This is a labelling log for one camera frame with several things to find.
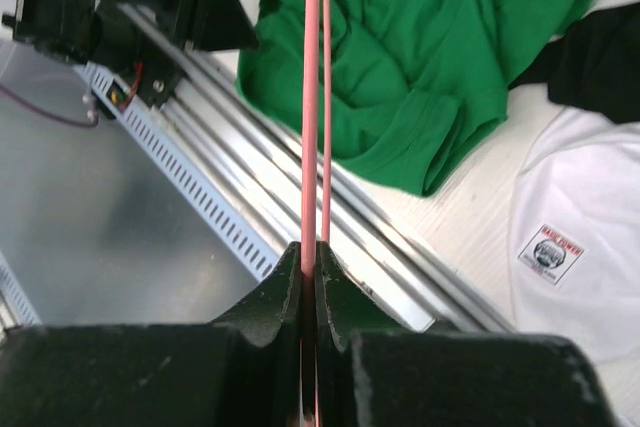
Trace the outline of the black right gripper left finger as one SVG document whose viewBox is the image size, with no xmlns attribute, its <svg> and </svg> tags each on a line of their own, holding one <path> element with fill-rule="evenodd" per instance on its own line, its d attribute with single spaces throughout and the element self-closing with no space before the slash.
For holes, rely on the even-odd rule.
<svg viewBox="0 0 640 427">
<path fill-rule="evenodd" d="M 296 426 L 300 246 L 205 323 L 29 326 L 1 345 L 5 426 Z"/>
</svg>

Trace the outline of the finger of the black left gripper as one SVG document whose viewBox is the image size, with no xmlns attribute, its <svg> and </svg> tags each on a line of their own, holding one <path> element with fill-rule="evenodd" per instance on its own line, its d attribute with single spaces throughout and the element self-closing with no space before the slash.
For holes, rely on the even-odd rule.
<svg viewBox="0 0 640 427">
<path fill-rule="evenodd" d="M 203 52 L 255 49 L 257 33 L 240 0 L 182 0 L 186 47 Z"/>
</svg>

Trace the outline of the pink hanger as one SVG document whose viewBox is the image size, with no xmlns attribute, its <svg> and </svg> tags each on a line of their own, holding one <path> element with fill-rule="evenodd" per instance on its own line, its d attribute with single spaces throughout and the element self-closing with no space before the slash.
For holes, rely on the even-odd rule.
<svg viewBox="0 0 640 427">
<path fill-rule="evenodd" d="M 303 324 L 301 337 L 301 392 L 303 424 L 322 424 L 318 389 L 315 265 L 317 247 L 318 96 L 320 48 L 330 48 L 328 0 L 305 0 L 302 87 L 302 202 L 301 257 Z"/>
</svg>

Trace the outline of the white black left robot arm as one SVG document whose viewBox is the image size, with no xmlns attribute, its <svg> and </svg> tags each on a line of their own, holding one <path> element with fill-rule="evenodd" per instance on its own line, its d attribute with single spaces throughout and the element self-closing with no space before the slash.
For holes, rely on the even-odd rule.
<svg viewBox="0 0 640 427">
<path fill-rule="evenodd" d="M 254 49 L 257 33 L 240 0 L 18 0 L 2 24 L 14 40 L 69 65 L 97 64 L 129 85 L 110 95 L 119 108 L 134 97 L 161 106 L 184 73 L 123 11 L 149 10 L 175 47 L 201 52 Z"/>
</svg>

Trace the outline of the green tank top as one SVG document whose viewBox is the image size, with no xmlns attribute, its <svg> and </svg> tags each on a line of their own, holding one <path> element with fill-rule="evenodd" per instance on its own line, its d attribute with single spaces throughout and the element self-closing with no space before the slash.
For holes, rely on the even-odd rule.
<svg viewBox="0 0 640 427">
<path fill-rule="evenodd" d="M 593 0 L 330 0 L 332 158 L 426 197 L 507 118 L 508 87 Z"/>
</svg>

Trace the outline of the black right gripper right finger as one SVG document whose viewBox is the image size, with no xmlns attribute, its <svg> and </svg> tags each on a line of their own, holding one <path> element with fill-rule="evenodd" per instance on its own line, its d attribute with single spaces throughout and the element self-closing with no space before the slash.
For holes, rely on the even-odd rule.
<svg viewBox="0 0 640 427">
<path fill-rule="evenodd" d="M 383 312 L 318 244 L 317 375 L 324 426 L 620 426 L 571 341 L 412 332 Z"/>
</svg>

